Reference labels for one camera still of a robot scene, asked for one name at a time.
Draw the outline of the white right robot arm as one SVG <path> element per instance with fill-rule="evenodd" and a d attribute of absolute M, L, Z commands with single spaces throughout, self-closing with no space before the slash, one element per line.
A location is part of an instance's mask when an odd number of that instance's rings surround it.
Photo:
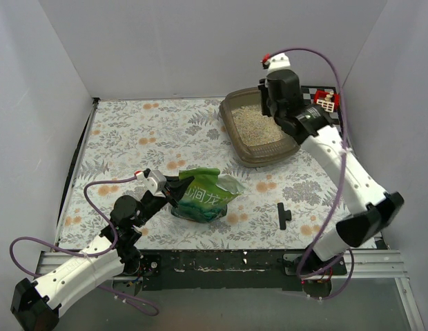
<path fill-rule="evenodd" d="M 399 192 L 387 192 L 347 147 L 332 118 L 316 103 L 307 105 L 300 80 L 289 68 L 269 70 L 260 81 L 262 113 L 274 122 L 321 166 L 337 187 L 332 209 L 344 201 L 350 215 L 317 237 L 298 262 L 297 272 L 311 277 L 331 267 L 349 248 L 358 248 L 393 221 L 404 205 Z"/>

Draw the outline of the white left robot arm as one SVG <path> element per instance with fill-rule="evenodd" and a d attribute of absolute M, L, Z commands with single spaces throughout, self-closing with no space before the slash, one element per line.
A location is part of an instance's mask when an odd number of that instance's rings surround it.
<path fill-rule="evenodd" d="M 74 303 L 105 281 L 137 274 L 141 254 L 135 247 L 139 228 L 164 206 L 176 207 L 193 181 L 163 175 L 159 170 L 136 171 L 131 181 L 142 181 L 146 191 L 140 200 L 119 197 L 107 226 L 80 252 L 49 273 L 16 284 L 11 313 L 24 330 L 53 330 Z"/>

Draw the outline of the green cat litter bag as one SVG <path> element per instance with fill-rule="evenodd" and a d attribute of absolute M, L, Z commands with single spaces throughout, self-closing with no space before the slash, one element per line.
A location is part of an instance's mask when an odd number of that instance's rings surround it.
<path fill-rule="evenodd" d="M 177 207 L 171 214 L 198 223 L 210 223 L 227 214 L 228 204 L 240 196 L 245 187 L 234 177 L 217 168 L 193 168 L 180 171 L 179 179 L 193 177 Z"/>

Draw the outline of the black bag clip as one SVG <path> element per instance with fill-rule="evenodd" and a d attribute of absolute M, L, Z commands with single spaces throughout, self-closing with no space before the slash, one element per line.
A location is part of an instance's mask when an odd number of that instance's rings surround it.
<path fill-rule="evenodd" d="M 278 203 L 277 209 L 280 230 L 286 230 L 287 223 L 292 221 L 292 213 L 289 209 L 284 208 L 283 203 Z"/>

